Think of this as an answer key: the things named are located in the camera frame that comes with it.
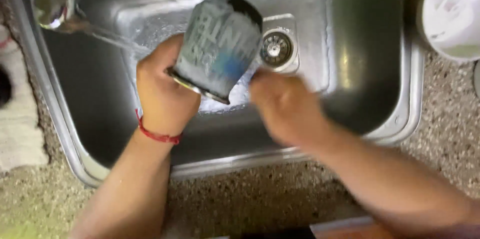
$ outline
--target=red bracelet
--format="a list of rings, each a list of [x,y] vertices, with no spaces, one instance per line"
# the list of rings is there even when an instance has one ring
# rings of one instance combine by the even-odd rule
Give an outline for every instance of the red bracelet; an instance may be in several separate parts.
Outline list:
[[[159,135],[159,134],[152,133],[152,132],[145,129],[143,123],[141,122],[143,116],[140,117],[138,115],[138,109],[137,108],[135,109],[135,112],[137,113],[138,128],[140,128],[140,131],[145,136],[147,136],[147,137],[149,137],[153,140],[156,140],[156,141],[165,142],[165,143],[173,143],[173,145],[177,145],[177,144],[180,143],[180,138],[182,137],[183,134],[180,134],[176,137],[170,137],[169,135]]]

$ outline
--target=wet sink surface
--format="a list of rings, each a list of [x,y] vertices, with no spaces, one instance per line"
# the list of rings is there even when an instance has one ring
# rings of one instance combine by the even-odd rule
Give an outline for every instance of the wet sink surface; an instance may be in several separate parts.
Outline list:
[[[201,1],[80,0],[80,8],[94,25],[154,48],[185,31],[192,8]],[[285,71],[305,78],[329,117],[380,143],[411,134],[420,112],[422,57],[405,35],[404,0],[249,1],[265,18],[264,32],[280,29],[293,40],[297,54]],[[132,84],[139,58],[80,33],[38,28],[33,32],[37,42],[45,41],[37,63],[54,70],[46,71],[54,87],[51,109],[61,110],[56,126],[59,135],[64,126],[68,136],[63,142],[66,153],[76,152],[70,157],[67,153],[70,165],[74,171],[80,165],[86,173],[77,175],[95,185],[137,125],[138,100]],[[199,114],[172,150],[174,175],[224,172],[301,157],[268,136],[249,104],[251,74],[234,88],[230,106],[202,99]]]

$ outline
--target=speckled countertop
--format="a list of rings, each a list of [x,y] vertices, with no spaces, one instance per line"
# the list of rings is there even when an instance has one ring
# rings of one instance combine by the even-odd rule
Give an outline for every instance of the speckled countertop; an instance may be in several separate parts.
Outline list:
[[[429,54],[420,126],[401,149],[472,197],[480,197],[480,101],[473,89],[473,66]],[[35,77],[32,84],[35,88]],[[35,96],[50,163],[0,174],[0,232],[15,227],[9,239],[65,238],[93,193],[71,173],[38,90]],[[168,218],[175,223],[169,226],[180,227],[184,235],[271,231],[359,214],[361,209],[345,188],[315,162],[169,184]]]

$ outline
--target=sink drain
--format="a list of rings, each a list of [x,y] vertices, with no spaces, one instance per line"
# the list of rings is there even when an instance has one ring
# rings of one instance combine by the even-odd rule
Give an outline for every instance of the sink drain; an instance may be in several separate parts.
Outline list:
[[[272,32],[263,37],[260,58],[271,68],[284,66],[292,58],[293,43],[285,33]]]

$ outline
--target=hand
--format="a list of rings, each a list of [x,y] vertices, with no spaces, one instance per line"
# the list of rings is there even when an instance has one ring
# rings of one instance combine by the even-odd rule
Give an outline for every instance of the hand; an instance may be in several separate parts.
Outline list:
[[[162,42],[137,65],[137,89],[145,129],[156,134],[180,135],[200,106],[200,95],[175,82],[164,70],[173,66],[183,34]]]
[[[318,145],[329,123],[317,96],[300,78],[259,70],[249,87],[251,100],[275,141],[304,150]]]

